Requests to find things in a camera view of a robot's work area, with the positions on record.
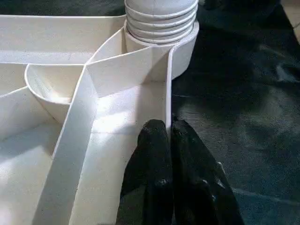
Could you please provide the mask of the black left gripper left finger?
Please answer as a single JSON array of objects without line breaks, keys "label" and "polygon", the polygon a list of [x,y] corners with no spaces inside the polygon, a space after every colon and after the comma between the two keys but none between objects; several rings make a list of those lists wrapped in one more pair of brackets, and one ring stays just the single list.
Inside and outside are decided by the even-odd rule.
[{"label": "black left gripper left finger", "polygon": [[170,225],[173,221],[173,172],[165,123],[152,119],[142,127],[124,171],[120,225]]}]

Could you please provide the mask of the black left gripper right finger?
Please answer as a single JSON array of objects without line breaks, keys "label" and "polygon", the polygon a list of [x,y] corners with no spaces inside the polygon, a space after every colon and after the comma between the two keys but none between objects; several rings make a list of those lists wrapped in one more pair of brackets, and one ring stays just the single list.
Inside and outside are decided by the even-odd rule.
[{"label": "black left gripper right finger", "polygon": [[172,124],[171,154],[177,224],[244,224],[221,164],[185,120]]}]

